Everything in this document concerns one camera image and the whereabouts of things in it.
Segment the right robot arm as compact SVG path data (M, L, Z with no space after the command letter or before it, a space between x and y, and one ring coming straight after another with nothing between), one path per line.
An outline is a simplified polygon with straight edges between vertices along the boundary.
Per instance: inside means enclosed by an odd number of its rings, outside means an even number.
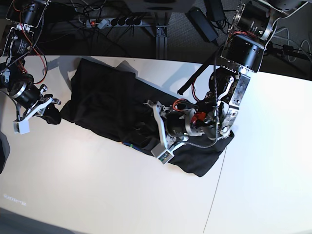
M49 4L49 0L14 0L6 14L6 19L13 25L4 31L0 43L0 55L6 57L6 61L0 64L0 90L16 107L16 123L32 116L40 117L52 125L61 122L60 112L56 108L61 101L46 94L44 80L35 82L25 69L27 56L39 56L43 63L43 74L47 75L47 60L38 42L43 31L44 13Z

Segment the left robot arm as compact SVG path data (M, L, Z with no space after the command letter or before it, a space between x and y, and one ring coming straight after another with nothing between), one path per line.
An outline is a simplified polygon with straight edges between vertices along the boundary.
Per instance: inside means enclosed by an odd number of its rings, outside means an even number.
M228 138L239 112L239 106L250 82L259 71L264 55L276 37L277 23L306 6L306 0L252 0L236 10L226 41L213 59L225 64L214 66L209 78L209 91L204 99L190 103L184 98L165 106L147 101L153 111L149 134L152 152L171 152L189 144L190 138L206 136L209 147Z

